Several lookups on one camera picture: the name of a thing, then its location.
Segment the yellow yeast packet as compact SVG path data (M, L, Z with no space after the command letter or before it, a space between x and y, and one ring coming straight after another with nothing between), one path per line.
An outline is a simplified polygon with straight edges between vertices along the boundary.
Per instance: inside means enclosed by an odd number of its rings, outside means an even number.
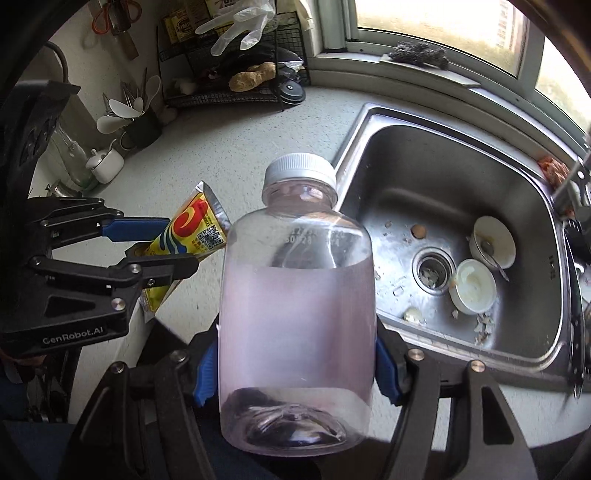
M191 254L201 261L225 247L230 226L211 186L199 181L143 255Z

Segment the clear purple-label plastic bottle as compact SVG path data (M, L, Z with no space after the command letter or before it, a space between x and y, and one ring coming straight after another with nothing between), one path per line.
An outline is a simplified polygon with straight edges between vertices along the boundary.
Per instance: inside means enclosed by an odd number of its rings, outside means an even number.
M318 456L368 432L377 314L367 230L339 213L311 153L266 168L263 208L232 224L218 323L221 431L236 448Z

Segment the white sugar pot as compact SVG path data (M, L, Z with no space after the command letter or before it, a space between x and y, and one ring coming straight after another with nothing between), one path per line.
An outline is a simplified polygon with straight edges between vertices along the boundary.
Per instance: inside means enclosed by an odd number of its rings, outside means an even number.
M103 150L91 150L91 155L85 163L89 170L101 185L110 183L122 170L124 159L115 149L116 141L113 140L109 147Z

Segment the glass bottle green base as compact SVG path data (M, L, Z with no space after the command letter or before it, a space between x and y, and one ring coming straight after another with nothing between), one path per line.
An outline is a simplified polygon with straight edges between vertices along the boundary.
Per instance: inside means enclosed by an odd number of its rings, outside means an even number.
M96 184L93 174L85 167L88 156L82 146L56 124L46 149L51 171L68 188L88 192Z

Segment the dark green utensil cup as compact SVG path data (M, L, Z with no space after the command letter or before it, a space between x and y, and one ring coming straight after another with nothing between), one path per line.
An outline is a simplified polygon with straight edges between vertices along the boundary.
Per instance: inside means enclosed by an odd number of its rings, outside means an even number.
M131 144L143 149L154 143L162 134L162 124L151 107L140 117L123 128Z

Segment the white bowl upside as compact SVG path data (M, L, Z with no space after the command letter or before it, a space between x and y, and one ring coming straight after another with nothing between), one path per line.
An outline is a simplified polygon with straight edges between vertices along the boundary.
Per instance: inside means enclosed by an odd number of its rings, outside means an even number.
M466 315L489 311L497 299L493 274L475 259L464 260L458 265L448 291L455 307Z

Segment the stainless steel sink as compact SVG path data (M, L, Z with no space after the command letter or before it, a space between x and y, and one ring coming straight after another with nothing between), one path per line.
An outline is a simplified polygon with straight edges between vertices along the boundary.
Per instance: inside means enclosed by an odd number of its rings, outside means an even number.
M339 210L372 237L377 308L388 328L506 375L555 381L571 373L564 230L530 159L464 124L367 104L337 168ZM448 288L484 216L509 229L516 259L497 278L493 308L468 316Z

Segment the white bowl with spoon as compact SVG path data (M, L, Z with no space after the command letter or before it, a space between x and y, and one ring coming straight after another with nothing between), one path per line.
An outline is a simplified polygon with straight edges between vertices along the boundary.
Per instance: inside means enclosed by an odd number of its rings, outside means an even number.
M516 260L517 249L510 230L503 222L492 216L479 217L470 235L469 249L475 260L509 282L507 270Z

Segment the ginger root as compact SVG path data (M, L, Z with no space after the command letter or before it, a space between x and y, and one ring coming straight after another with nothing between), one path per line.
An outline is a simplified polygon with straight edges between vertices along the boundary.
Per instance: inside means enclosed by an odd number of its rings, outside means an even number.
M264 82L276 78L276 65L273 62L263 62L253 65L248 70L239 72L231 77L228 86L232 92L247 92L259 87Z

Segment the black round disc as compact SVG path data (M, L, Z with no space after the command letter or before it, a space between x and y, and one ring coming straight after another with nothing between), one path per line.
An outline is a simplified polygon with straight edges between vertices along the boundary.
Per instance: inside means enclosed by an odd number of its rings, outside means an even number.
M280 102L290 107L300 105L305 100L305 91L300 83L291 79L283 79L277 86Z

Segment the chrome faucet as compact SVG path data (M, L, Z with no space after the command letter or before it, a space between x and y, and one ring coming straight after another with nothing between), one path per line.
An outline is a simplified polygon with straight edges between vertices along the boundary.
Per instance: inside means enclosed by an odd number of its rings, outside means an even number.
M574 163L566 179L552 194L554 210L562 217L572 211L579 218L590 211L590 133L587 133L585 144L586 154Z

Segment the translucent hanging glove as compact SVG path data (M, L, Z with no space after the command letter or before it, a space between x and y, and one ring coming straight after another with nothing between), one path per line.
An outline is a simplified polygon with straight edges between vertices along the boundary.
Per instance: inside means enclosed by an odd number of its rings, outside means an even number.
M204 35L211 30L217 30L228 24L228 30L225 30L211 47L211 55L221 56L226 47L243 34L240 40L239 49L249 50L263 36L263 30L266 25L273 20L276 15L276 6L273 1L267 0L242 0L235 1L231 5L226 5L217 10L213 18L207 23L199 25L194 31L198 36Z

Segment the orange red sponge cloth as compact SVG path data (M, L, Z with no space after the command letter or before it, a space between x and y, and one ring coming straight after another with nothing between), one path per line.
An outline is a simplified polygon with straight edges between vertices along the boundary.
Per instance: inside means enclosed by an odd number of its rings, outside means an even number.
M547 182L556 190L568 177L569 169L561 161L547 155L537 161Z

